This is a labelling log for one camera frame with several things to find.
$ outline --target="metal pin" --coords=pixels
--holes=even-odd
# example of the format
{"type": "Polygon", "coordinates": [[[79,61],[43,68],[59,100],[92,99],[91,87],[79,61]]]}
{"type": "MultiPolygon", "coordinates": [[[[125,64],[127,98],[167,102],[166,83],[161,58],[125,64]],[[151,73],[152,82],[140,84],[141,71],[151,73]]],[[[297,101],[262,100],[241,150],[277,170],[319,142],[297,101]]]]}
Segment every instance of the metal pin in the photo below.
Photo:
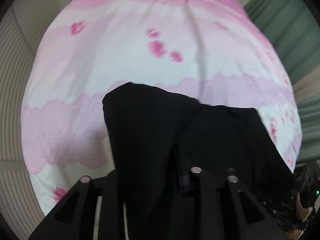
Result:
{"type": "Polygon", "coordinates": [[[231,182],[231,183],[236,183],[236,182],[238,182],[238,180],[239,180],[238,177],[235,176],[235,175],[232,175],[232,176],[228,177],[228,181],[231,182]]]}
{"type": "Polygon", "coordinates": [[[80,181],[82,183],[88,183],[91,180],[91,178],[89,176],[83,176],[81,177],[80,181]]]}
{"type": "Polygon", "coordinates": [[[192,167],[191,169],[192,173],[201,173],[202,169],[200,167],[192,167]]]}

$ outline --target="black cloth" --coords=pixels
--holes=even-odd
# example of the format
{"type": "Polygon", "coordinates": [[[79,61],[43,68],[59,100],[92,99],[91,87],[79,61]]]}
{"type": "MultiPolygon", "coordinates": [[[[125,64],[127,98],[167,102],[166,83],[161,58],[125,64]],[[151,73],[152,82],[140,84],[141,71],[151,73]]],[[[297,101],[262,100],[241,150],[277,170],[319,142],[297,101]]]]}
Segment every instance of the black cloth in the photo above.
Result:
{"type": "Polygon", "coordinates": [[[248,188],[279,184],[292,175],[253,108],[208,106],[133,83],[111,91],[102,102],[132,239],[150,239],[143,232],[156,232],[160,221],[169,223],[177,205],[186,225],[192,223],[186,218],[191,204],[176,201],[174,152],[185,171],[197,166],[226,178],[233,168],[248,188]]]}

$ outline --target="ribbed surface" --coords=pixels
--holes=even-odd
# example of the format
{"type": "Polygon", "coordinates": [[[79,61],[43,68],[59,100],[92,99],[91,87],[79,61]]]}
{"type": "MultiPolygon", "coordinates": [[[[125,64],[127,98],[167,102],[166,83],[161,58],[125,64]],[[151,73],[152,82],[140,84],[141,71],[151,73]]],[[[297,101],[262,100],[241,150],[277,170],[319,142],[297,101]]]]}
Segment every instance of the ribbed surface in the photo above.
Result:
{"type": "Polygon", "coordinates": [[[59,13],[57,3],[57,0],[15,0],[12,5],[18,23],[35,51],[59,13]]]}
{"type": "Polygon", "coordinates": [[[0,23],[0,160],[3,161],[23,161],[21,101],[33,60],[9,9],[0,23]]]}
{"type": "Polygon", "coordinates": [[[27,170],[0,171],[0,211],[19,239],[28,239],[43,219],[27,170]]]}

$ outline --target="pink flower print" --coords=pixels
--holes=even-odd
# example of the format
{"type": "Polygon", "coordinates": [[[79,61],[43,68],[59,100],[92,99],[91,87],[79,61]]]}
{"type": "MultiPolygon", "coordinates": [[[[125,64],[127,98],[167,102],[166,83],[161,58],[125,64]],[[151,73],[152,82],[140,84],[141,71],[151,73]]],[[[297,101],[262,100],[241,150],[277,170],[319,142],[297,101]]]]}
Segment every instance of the pink flower print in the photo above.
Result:
{"type": "Polygon", "coordinates": [[[292,166],[293,166],[293,160],[287,159],[287,164],[288,164],[289,167],[292,168],[292,166]]]}
{"type": "Polygon", "coordinates": [[[258,52],[256,52],[255,55],[256,55],[257,59],[261,60],[261,56],[258,52]]]}
{"type": "Polygon", "coordinates": [[[274,61],[273,57],[270,55],[269,52],[267,52],[267,56],[268,56],[268,58],[269,58],[271,61],[274,61]]]}
{"type": "Polygon", "coordinates": [[[157,32],[155,29],[148,29],[146,31],[146,35],[149,37],[149,38],[159,38],[160,37],[160,33],[157,32]]]}
{"type": "Polygon", "coordinates": [[[222,25],[220,22],[213,22],[218,28],[222,30],[227,30],[228,28],[222,25]]]}
{"type": "Polygon", "coordinates": [[[285,73],[282,73],[282,77],[283,77],[284,83],[289,85],[288,75],[286,75],[285,73]]]}
{"type": "Polygon", "coordinates": [[[278,131],[277,121],[274,117],[272,117],[271,124],[270,124],[270,134],[271,134],[271,137],[275,143],[277,141],[277,136],[276,136],[277,131],[278,131]]]}
{"type": "Polygon", "coordinates": [[[172,62],[182,62],[183,58],[181,56],[181,53],[178,51],[173,51],[170,53],[171,61],[172,62]]]}
{"type": "Polygon", "coordinates": [[[266,66],[266,64],[265,64],[263,61],[261,61],[260,64],[261,64],[261,66],[263,66],[265,69],[268,69],[267,66],[266,66]]]}
{"type": "Polygon", "coordinates": [[[66,194],[63,188],[56,187],[56,190],[53,191],[53,199],[58,203],[66,194]]]}
{"type": "Polygon", "coordinates": [[[167,54],[167,51],[164,49],[164,44],[159,40],[149,42],[148,46],[151,53],[157,58],[167,54]]]}
{"type": "Polygon", "coordinates": [[[84,22],[78,22],[74,23],[73,25],[70,26],[70,33],[71,35],[77,35],[84,29],[84,22]]]}

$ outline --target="green curtain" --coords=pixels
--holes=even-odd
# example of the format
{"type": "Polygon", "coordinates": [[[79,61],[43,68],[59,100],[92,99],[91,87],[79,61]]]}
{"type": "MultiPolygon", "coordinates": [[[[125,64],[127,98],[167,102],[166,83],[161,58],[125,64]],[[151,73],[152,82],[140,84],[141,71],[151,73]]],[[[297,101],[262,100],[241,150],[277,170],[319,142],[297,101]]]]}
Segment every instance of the green curtain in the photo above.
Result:
{"type": "MultiPolygon", "coordinates": [[[[251,0],[244,9],[274,46],[292,84],[320,64],[320,27],[303,0],[251,0]]],[[[298,163],[320,164],[320,94],[299,103],[298,110],[303,133],[298,163]]]]}

